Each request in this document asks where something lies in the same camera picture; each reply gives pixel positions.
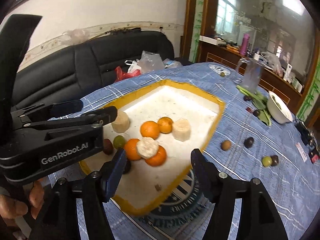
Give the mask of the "person's left hand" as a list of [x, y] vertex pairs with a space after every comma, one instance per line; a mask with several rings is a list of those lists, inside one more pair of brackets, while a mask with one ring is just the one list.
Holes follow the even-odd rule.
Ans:
[[[29, 193], [29, 202], [31, 205], [31, 215], [36, 219], [44, 203], [44, 189], [40, 181], [33, 182], [33, 188]], [[12, 199], [9, 196], [1, 194], [1, 217], [7, 226], [16, 227], [15, 219], [25, 215], [28, 212], [27, 204], [19, 200]]]

